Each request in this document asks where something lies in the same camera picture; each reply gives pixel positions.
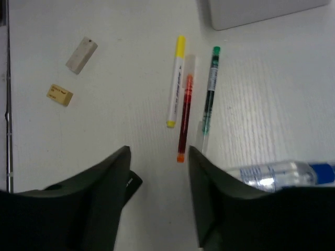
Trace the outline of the clear spray bottle blue cap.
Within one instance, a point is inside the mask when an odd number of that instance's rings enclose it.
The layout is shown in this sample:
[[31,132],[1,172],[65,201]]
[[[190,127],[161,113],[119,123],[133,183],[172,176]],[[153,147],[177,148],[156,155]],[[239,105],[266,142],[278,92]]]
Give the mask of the clear spray bottle blue cap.
[[226,172],[257,189],[275,192],[288,187],[310,187],[334,183],[334,163],[280,161],[235,167]]

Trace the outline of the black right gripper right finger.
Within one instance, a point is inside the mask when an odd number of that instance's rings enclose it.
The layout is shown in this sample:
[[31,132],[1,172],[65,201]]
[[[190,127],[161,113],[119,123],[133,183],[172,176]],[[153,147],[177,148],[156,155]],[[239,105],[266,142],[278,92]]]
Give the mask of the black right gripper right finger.
[[193,146],[188,171],[202,250],[334,250],[333,187],[259,190]]

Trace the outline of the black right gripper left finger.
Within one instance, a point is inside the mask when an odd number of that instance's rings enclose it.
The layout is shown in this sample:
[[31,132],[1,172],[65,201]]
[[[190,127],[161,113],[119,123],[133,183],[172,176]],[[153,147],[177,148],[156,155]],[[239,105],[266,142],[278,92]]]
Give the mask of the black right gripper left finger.
[[130,173],[123,146],[43,190],[1,192],[1,250],[113,250]]

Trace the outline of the white marker yellow cap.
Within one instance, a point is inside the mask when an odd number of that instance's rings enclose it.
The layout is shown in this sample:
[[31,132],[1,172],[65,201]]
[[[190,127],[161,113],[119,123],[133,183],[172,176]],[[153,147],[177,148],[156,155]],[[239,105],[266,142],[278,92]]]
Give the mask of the white marker yellow cap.
[[180,94],[180,85],[182,80],[182,70],[185,55],[185,45],[186,45],[185,37],[178,36],[175,47],[173,73],[170,86],[169,105],[166,119],[166,125],[168,128],[174,128],[176,124],[178,99]]

